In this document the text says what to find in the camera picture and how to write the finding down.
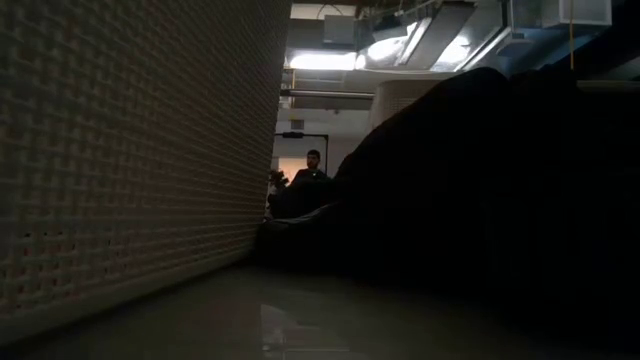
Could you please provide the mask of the bright ceiling light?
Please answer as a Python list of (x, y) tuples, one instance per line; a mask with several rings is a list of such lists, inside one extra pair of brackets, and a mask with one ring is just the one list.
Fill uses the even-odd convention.
[(289, 61), (288, 67), (302, 70), (353, 71), (363, 69), (366, 63), (366, 57), (356, 52), (304, 52), (294, 55)]

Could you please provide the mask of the black knit garment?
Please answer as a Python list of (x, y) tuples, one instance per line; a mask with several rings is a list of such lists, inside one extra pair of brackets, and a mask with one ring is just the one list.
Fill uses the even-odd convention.
[(583, 92), (566, 69), (474, 69), (376, 127), (331, 179), (347, 196), (264, 224), (261, 261), (640, 355), (640, 96)]

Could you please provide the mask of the white woven plastic basket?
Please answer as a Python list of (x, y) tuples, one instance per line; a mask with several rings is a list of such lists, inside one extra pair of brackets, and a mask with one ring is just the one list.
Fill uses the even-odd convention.
[[(441, 80), (426, 79), (392, 80), (379, 84), (369, 111), (370, 128), (375, 129), (439, 83)], [(640, 96), (640, 81), (579, 80), (577, 86), (586, 93)]]
[(0, 347), (231, 264), (292, 0), (0, 0)]

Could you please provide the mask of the long black trousers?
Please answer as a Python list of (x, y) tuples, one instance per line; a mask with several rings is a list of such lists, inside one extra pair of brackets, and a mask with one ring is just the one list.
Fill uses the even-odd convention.
[(274, 219), (297, 218), (340, 202), (350, 189), (351, 182), (345, 179), (302, 180), (270, 195), (270, 212)]

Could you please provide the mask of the white ceiling panel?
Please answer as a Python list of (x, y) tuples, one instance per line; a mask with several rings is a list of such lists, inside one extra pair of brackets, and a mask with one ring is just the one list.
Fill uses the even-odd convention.
[(585, 26), (612, 24), (611, 0), (542, 0), (541, 25), (557, 27), (573, 23)]

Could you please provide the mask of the silver ceiling duct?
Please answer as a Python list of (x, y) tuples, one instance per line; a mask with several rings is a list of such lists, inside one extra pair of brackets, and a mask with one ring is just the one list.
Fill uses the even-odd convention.
[(358, 20), (356, 67), (457, 72), (507, 29), (509, 0), (377, 0)]

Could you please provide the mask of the grey ceiling box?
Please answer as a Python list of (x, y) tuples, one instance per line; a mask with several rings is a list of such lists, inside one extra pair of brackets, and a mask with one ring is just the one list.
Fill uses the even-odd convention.
[(355, 19), (353, 16), (325, 15), (323, 42), (327, 44), (353, 45)]

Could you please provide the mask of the black gantry frame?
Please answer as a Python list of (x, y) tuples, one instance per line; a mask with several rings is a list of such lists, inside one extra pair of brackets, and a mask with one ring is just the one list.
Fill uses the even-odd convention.
[(293, 176), (307, 167), (307, 155), (310, 150), (320, 153), (319, 169), (327, 172), (329, 136), (326, 134), (308, 134), (303, 132), (281, 132), (274, 135), (272, 168), (282, 170), (287, 176)]

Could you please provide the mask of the horizontal ceiling pipe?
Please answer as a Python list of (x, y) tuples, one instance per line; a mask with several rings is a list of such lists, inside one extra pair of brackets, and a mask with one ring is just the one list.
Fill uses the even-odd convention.
[(280, 96), (281, 97), (314, 97), (314, 98), (331, 98), (331, 99), (373, 100), (375, 97), (375, 94), (365, 93), (365, 92), (281, 89)]

